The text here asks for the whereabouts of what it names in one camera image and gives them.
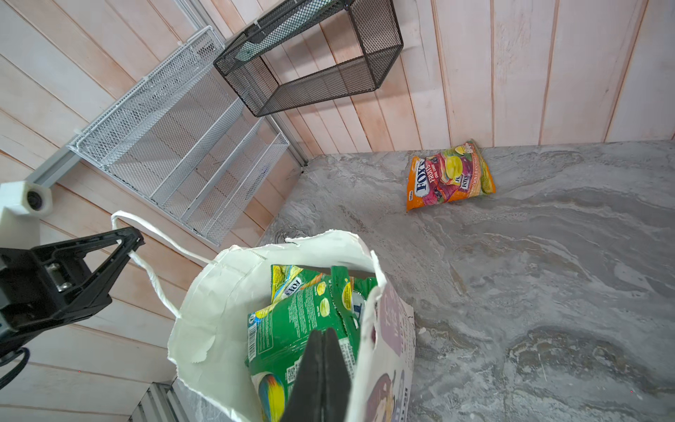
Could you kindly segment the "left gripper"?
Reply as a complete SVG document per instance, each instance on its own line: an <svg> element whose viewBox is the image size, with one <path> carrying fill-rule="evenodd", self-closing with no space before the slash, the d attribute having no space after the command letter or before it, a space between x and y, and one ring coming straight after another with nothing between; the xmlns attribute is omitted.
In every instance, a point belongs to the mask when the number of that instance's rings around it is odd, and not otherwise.
<svg viewBox="0 0 675 422"><path fill-rule="evenodd" d="M105 309L129 254L143 244L140 230L126 227L28 250L3 248L1 352Z"/></svg>

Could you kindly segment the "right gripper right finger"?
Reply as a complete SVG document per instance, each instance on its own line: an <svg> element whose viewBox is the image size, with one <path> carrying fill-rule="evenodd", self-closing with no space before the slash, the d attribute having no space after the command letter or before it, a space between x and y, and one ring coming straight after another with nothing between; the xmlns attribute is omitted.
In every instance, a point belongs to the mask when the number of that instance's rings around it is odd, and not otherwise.
<svg viewBox="0 0 675 422"><path fill-rule="evenodd" d="M345 420L351 386L337 332L328 329L323 333L323 421Z"/></svg>

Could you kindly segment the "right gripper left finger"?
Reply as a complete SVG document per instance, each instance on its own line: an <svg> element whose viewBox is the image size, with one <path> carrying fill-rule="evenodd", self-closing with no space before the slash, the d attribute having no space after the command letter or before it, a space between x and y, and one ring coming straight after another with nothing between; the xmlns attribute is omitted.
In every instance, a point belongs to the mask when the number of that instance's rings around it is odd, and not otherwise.
<svg viewBox="0 0 675 422"><path fill-rule="evenodd" d="M323 334L310 334L281 422L323 420Z"/></svg>

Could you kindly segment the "green candy bag back side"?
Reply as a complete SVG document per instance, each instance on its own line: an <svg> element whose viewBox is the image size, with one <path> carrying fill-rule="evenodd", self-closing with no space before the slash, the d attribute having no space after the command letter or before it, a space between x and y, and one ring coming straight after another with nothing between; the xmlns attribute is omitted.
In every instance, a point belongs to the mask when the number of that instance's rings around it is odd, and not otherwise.
<svg viewBox="0 0 675 422"><path fill-rule="evenodd" d="M248 367L262 420L280 421L312 332L337 332L350 375L360 346L365 302L377 279L359 279L332 267L322 281L248 315Z"/></svg>

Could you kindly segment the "green Spring Tea candy bag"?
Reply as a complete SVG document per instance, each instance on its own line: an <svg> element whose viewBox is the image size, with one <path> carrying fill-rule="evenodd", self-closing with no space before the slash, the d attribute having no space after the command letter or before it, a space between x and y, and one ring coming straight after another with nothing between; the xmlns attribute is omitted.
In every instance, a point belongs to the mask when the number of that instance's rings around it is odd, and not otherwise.
<svg viewBox="0 0 675 422"><path fill-rule="evenodd" d="M323 280L324 273L294 265L272 265L271 303L280 302Z"/></svg>

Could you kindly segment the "white paper bag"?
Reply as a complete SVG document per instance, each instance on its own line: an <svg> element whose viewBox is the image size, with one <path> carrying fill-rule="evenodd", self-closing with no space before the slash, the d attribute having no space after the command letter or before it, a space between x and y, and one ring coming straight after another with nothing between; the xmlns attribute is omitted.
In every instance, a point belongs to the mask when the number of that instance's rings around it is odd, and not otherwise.
<svg viewBox="0 0 675 422"><path fill-rule="evenodd" d="M175 323L168 358L233 421L404 421L414 311L379 258L344 230L231 246L180 305L146 273Z"/></svg>

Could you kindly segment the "small orange candy bag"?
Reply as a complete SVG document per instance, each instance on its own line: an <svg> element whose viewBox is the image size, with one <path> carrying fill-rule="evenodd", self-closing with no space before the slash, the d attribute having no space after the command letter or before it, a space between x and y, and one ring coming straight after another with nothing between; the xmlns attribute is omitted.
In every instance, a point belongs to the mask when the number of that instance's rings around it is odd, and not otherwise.
<svg viewBox="0 0 675 422"><path fill-rule="evenodd" d="M433 156L411 160L406 211L497 193L481 149L471 139Z"/></svg>

